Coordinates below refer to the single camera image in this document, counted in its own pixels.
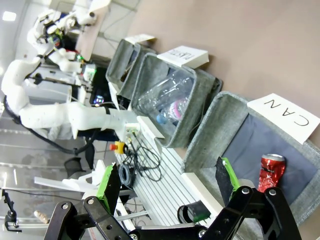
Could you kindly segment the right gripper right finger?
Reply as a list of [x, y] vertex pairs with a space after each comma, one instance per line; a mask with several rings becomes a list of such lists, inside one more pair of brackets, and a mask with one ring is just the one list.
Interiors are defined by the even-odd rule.
[[235, 188], [229, 203], [220, 211], [207, 229], [208, 240], [231, 240], [244, 219], [257, 220], [265, 240], [300, 240], [301, 234], [290, 206], [278, 187], [260, 192], [239, 184], [226, 157], [218, 157]]

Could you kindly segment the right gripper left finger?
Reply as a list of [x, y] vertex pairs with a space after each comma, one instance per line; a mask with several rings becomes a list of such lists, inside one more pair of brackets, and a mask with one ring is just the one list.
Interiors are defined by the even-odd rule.
[[80, 240], [86, 229], [96, 228], [104, 240], [129, 240], [131, 237], [114, 217], [121, 181], [115, 164], [109, 165], [97, 193], [77, 204], [57, 203], [45, 232], [45, 240]]

